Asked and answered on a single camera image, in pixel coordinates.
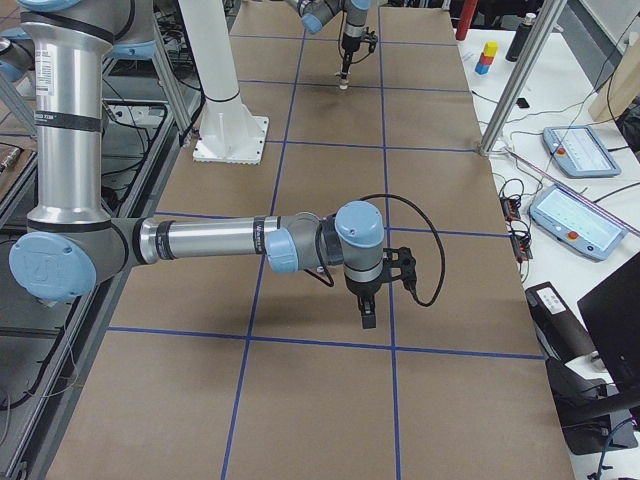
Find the stacked colour toy blocks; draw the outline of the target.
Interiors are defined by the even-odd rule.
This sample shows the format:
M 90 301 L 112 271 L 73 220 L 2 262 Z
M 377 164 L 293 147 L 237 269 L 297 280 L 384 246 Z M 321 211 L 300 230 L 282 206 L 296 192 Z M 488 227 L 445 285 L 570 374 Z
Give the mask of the stacked colour toy blocks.
M 480 56 L 474 68 L 476 74 L 486 75 L 489 72 L 490 67 L 495 60 L 498 49 L 499 44 L 496 41 L 488 41 L 484 44 L 483 50 L 480 53 Z

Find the black thermos bottle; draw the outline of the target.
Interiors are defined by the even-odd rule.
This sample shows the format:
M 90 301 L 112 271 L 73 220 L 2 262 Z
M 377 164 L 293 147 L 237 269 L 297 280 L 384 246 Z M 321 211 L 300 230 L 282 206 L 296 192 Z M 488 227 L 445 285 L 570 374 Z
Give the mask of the black thermos bottle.
M 529 33 L 536 19 L 536 14 L 528 12 L 518 25 L 514 37 L 505 54 L 505 60 L 508 62 L 516 62 L 524 48 Z

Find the near teach pendant tablet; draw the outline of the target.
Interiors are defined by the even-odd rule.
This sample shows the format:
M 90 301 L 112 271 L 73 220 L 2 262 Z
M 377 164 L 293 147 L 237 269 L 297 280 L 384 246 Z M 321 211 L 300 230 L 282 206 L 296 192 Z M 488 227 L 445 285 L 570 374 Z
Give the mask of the near teach pendant tablet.
M 606 260 L 627 234 L 557 186 L 530 205 L 529 216 L 561 243 L 594 261 Z

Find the teach pendant tablet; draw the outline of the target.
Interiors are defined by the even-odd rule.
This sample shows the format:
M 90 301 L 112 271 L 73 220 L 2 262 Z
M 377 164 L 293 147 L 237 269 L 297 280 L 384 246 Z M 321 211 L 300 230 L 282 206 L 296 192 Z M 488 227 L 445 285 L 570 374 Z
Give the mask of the teach pendant tablet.
M 556 165 L 570 178 L 608 178 L 621 168 L 587 125 L 546 127 L 542 139 Z
M 561 243 L 594 261 L 606 260 L 627 234 L 557 186 L 530 205 L 529 216 Z

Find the black monitor screen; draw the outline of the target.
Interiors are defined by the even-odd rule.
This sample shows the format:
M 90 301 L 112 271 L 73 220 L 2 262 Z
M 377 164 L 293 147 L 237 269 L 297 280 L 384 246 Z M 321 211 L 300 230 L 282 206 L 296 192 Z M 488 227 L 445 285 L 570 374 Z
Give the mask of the black monitor screen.
M 621 389 L 639 386 L 639 255 L 602 280 L 578 308 L 605 367 Z

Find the far teach pendant tablet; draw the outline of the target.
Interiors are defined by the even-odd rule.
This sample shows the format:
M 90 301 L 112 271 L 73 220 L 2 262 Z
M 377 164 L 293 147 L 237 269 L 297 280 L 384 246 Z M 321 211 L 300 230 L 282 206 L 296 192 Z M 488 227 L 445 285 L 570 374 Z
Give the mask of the far teach pendant tablet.
M 542 139 L 556 165 L 570 178 L 608 178 L 621 168 L 587 125 L 546 127 Z

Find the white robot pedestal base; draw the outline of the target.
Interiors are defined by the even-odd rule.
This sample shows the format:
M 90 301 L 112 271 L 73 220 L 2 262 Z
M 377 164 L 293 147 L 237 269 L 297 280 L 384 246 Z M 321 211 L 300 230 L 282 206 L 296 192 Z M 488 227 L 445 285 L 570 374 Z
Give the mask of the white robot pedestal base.
M 193 158 L 260 163 L 269 119 L 252 115 L 241 98 L 223 3 L 182 0 L 179 7 L 205 97 Z

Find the aluminium frame post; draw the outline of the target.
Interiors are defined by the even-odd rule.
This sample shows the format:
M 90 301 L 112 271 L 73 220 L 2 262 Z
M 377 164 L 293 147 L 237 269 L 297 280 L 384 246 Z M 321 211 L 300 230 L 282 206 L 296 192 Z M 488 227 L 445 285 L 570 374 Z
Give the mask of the aluminium frame post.
M 481 156 L 487 157 L 494 147 L 516 103 L 517 97 L 521 93 L 566 4 L 567 0 L 544 2 L 479 142 L 477 151 Z

